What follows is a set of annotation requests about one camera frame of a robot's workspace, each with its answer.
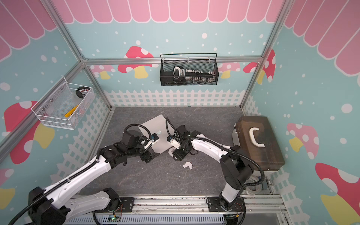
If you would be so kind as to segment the silver laptop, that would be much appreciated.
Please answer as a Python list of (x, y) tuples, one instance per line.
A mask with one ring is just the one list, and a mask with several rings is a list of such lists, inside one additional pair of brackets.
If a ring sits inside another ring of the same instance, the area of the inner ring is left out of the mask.
[(143, 123), (142, 125), (145, 126), (151, 134), (156, 133), (159, 136), (159, 140), (152, 146), (155, 153), (168, 153), (168, 150), (173, 148), (173, 146), (167, 141), (167, 137), (169, 135), (166, 129), (166, 119), (162, 114)]

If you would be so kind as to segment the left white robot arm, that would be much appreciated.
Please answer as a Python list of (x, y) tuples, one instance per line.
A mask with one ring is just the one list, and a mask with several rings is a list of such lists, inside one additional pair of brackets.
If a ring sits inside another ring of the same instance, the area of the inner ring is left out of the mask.
[(150, 150), (158, 139), (156, 133), (143, 136), (134, 130), (124, 131), (120, 142), (99, 149), (90, 162), (68, 177), (44, 189), (33, 189), (29, 193), (28, 206), (9, 223), (15, 224), (25, 213), (29, 215), (33, 225), (62, 225), (72, 218), (97, 210), (115, 212), (121, 202), (118, 194), (111, 188), (86, 197), (73, 196), (117, 165), (125, 165), (130, 157), (140, 156), (146, 163), (151, 161), (155, 155)]

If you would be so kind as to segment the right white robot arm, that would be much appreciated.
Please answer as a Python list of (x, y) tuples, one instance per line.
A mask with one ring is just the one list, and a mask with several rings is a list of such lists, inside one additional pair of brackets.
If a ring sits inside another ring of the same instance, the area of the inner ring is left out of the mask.
[(198, 131), (189, 132), (185, 126), (175, 128), (169, 118), (165, 120), (167, 141), (174, 147), (172, 157), (182, 161), (188, 154), (202, 152), (220, 163), (226, 185), (219, 195), (217, 204), (230, 211), (246, 187), (261, 185), (265, 180), (264, 170), (257, 162), (245, 155), (239, 145), (225, 146), (206, 138)]

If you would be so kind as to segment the white wireless mouse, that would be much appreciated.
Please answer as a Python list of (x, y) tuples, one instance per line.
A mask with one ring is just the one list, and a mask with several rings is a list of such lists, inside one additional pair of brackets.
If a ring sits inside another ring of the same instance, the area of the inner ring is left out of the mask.
[(168, 150), (168, 154), (173, 158), (173, 152), (176, 150), (176, 148), (170, 148)]

